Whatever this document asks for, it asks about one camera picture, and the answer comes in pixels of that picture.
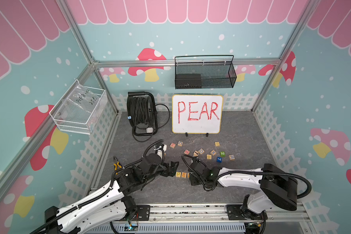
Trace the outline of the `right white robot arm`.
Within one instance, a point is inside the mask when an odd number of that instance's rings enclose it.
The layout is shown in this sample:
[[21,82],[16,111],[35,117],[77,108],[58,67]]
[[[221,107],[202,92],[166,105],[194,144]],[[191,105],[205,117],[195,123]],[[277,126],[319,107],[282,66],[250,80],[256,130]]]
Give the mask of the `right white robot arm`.
[[181,156],[190,173],[193,186],[202,185],[211,192],[217,187],[243,187],[256,190],[256,194],[246,195],[239,211],[245,219],[264,215],[265,211],[278,207],[287,211],[297,210],[297,201],[309,195],[312,184],[304,177],[286,173],[273,164],[266,163],[262,168],[251,170],[229,169],[226,167],[208,168],[197,157],[188,163],[188,155]]

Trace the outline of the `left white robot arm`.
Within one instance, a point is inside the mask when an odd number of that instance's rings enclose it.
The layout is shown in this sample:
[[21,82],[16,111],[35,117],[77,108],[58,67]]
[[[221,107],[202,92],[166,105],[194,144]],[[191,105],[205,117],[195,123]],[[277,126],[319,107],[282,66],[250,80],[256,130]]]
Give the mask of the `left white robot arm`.
[[113,218],[109,208],[120,205],[115,214],[130,220],[137,212],[131,193],[143,188],[157,176],[175,176],[178,162],[165,162],[166,145],[162,139],[148,146],[142,157],[116,169],[109,182],[90,195],[66,207],[52,206],[45,212],[45,223],[34,234],[82,234]]

